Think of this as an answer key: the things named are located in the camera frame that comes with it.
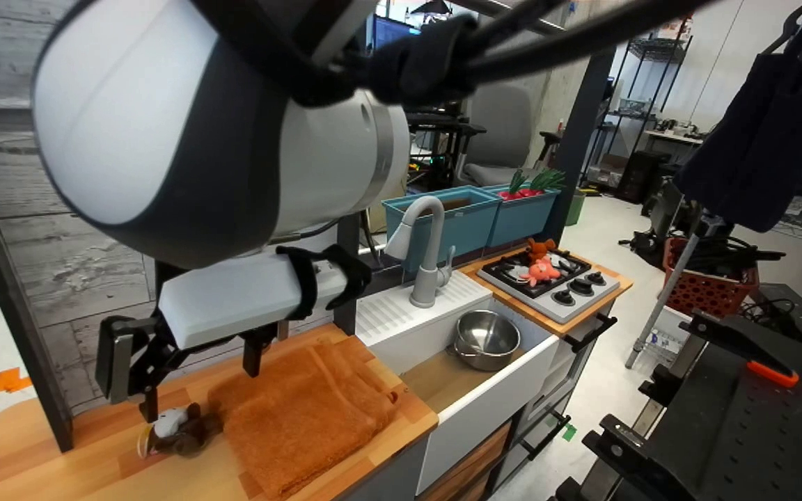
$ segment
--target wooden countertop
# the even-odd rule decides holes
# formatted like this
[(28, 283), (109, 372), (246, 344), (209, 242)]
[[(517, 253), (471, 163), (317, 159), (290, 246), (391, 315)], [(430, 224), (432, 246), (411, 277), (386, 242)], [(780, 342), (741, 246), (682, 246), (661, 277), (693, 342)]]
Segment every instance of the wooden countertop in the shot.
[(576, 255), (583, 260), (589, 260), (592, 267), (596, 267), (600, 273), (606, 274), (614, 274), (622, 287), (610, 294), (606, 294), (601, 301), (596, 301), (595, 305), (589, 305), (586, 310), (579, 310), (575, 320), (568, 322), (556, 322), (549, 320), (543, 310), (532, 309), (529, 302), (524, 302), (521, 297), (510, 294), (508, 288), (492, 283), (489, 277), (480, 274), (480, 269), (503, 255), (512, 255), (512, 253), (521, 253), (526, 251), (524, 245), (521, 246), (512, 246), (512, 251), (503, 251), (503, 253), (492, 253), (486, 258), (473, 258), (464, 267), (464, 273), (473, 281), (480, 281), (482, 287), (489, 287), (494, 291), (496, 301), (508, 302), (510, 309), (519, 309), (521, 315), (526, 315), (529, 320), (536, 320), (537, 326), (543, 326), (546, 331), (557, 333), (557, 337), (567, 337), (571, 333), (575, 329), (579, 329), (586, 320), (592, 320), (596, 310), (608, 309), (614, 301), (620, 301), (627, 288), (632, 288), (632, 277), (610, 269), (610, 267), (601, 267), (586, 255)]
[[(348, 340), (341, 329), (320, 326), (274, 344), (269, 356), (306, 344), (315, 337), (320, 342), (323, 337)], [(397, 420), (292, 497), (337, 497), (437, 426), (437, 415), (393, 369), (377, 356), (368, 368), (402, 395)], [(228, 358), (168, 381), (159, 388), (159, 402), (168, 408), (198, 400), (206, 415), (209, 391), (237, 372), (242, 372), (239, 358)], [(136, 412), (136, 400), (75, 418), (74, 434), (75, 448), (61, 452), (40, 400), (7, 408), (0, 415), (0, 497), (248, 497), (223, 434), (214, 434), (198, 457), (143, 457), (139, 444), (149, 426)]]

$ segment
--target hanging bag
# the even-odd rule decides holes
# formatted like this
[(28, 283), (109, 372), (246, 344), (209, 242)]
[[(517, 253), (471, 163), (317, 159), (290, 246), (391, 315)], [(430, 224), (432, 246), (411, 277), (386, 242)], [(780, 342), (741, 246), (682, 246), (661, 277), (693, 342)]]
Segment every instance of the hanging bag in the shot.
[(799, 181), (802, 57), (764, 52), (677, 185), (728, 221), (770, 230)]

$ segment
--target blue container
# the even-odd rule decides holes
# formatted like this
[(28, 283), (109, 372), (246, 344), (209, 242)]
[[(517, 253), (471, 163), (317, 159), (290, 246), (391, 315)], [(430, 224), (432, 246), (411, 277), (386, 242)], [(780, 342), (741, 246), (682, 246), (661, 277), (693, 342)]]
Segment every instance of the blue container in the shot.
[(496, 219), (489, 238), (489, 246), (505, 246), (521, 242), (532, 233), (540, 233), (551, 206), (557, 202), (561, 188), (549, 188), (540, 198), (529, 199), (498, 199), (503, 188), (494, 191), (496, 198)]
[[(443, 230), (440, 253), (437, 253), (440, 263), (451, 255), (451, 245), (457, 245), (457, 255), (489, 246), (492, 224), (496, 216), (496, 198), (486, 194), (482, 188), (468, 188), (468, 185), (440, 188), (430, 194), (451, 206), (447, 210), (447, 230)], [(388, 235), (398, 227), (407, 206), (418, 198), (422, 194), (411, 194), (411, 198), (383, 202)], [(430, 227), (432, 227), (432, 213), (427, 210), (412, 227), (407, 269), (422, 267)]]

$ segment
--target stove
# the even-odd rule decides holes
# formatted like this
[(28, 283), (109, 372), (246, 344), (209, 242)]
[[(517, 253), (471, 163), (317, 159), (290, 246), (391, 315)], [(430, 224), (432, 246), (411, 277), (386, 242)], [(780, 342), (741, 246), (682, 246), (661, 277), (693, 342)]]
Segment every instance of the stove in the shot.
[(614, 274), (600, 273), (571, 253), (549, 253), (551, 263), (561, 269), (556, 281), (540, 281), (536, 287), (519, 283), (512, 277), (517, 263), (529, 263), (529, 253), (503, 255), (482, 267), (482, 277), (536, 305), (556, 322), (568, 322), (579, 310), (600, 302), (606, 294), (617, 291), (622, 283)]

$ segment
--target faucet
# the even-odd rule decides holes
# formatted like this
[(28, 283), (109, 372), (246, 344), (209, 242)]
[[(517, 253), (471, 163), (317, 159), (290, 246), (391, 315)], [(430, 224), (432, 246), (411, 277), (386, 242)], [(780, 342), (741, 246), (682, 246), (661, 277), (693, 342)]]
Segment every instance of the faucet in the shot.
[(386, 253), (393, 255), (393, 258), (407, 258), (411, 238), (412, 238), (412, 224), (415, 224), (415, 219), (425, 210), (432, 210), (432, 230), (430, 230), (430, 238), (427, 238), (425, 263), (418, 267), (418, 277), (412, 281), (411, 302), (418, 305), (418, 309), (432, 309), (437, 291), (451, 277), (451, 263), (455, 263), (455, 253), (457, 253), (457, 246), (451, 246), (450, 263), (437, 267), (437, 245), (440, 245), (440, 235), (443, 235), (443, 227), (447, 227), (447, 206), (440, 202), (440, 198), (425, 194), (415, 202), (411, 202), (411, 207), (402, 216), (402, 224), (397, 227), (397, 233), (386, 245)]

